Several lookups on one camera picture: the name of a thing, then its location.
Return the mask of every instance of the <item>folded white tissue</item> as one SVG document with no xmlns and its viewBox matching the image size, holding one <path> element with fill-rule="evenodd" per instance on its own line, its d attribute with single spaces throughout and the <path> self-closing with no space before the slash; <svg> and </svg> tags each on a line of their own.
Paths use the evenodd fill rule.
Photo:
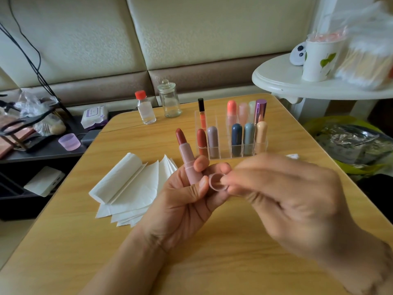
<svg viewBox="0 0 393 295">
<path fill-rule="evenodd" d="M 100 203 L 96 218 L 112 215 L 117 226 L 136 225 L 146 213 L 165 181 L 177 166 L 166 155 L 146 166 L 141 159 L 127 153 L 89 192 Z"/>
</svg>

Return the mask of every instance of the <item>person's right hand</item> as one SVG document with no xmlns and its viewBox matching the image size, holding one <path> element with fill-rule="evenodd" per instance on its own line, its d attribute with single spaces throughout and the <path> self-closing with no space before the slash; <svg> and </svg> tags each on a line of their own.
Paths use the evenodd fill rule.
<svg viewBox="0 0 393 295">
<path fill-rule="evenodd" d="M 296 255 L 339 258 L 361 233 L 331 169 L 263 153 L 242 161 L 221 183 L 230 194 L 244 196 L 268 234 Z"/>
</svg>

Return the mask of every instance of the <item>person's left hand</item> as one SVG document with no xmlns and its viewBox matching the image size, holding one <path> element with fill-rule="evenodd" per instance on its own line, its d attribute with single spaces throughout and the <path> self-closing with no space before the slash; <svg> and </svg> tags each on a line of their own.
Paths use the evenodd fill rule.
<svg viewBox="0 0 393 295">
<path fill-rule="evenodd" d="M 165 182 L 137 224 L 148 241 L 160 245 L 165 252 L 193 236 L 229 197 L 225 191 L 215 192 L 209 188 L 208 178 L 213 173 L 228 174 L 231 171 L 228 163 L 209 166 L 209 160 L 200 156 L 195 160 L 194 168 L 204 175 L 199 183 L 190 186 L 182 165 Z"/>
</svg>

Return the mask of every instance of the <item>white paper cup with leaves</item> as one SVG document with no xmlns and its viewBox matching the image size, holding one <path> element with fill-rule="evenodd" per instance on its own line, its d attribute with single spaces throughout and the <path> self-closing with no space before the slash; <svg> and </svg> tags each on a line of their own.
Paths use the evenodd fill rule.
<svg viewBox="0 0 393 295">
<path fill-rule="evenodd" d="M 309 82 L 321 82 L 327 79 L 333 73 L 344 40 L 327 42 L 307 40 L 302 79 Z"/>
</svg>

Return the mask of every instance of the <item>person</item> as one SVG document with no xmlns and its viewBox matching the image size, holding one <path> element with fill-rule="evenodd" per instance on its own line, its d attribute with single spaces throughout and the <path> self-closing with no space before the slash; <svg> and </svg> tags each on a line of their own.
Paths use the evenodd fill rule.
<svg viewBox="0 0 393 295">
<path fill-rule="evenodd" d="M 289 252 L 317 261 L 349 293 L 393 294 L 391 248 L 354 222 L 333 170 L 266 153 L 233 170 L 227 163 L 209 166 L 200 156 L 194 168 L 204 174 L 199 184 L 190 186 L 184 166 L 173 173 L 80 294 L 148 294 L 168 253 L 192 237 L 229 194 L 246 198 L 273 239 Z M 212 173 L 226 174 L 221 179 L 229 186 L 226 192 L 209 188 Z"/>
</svg>

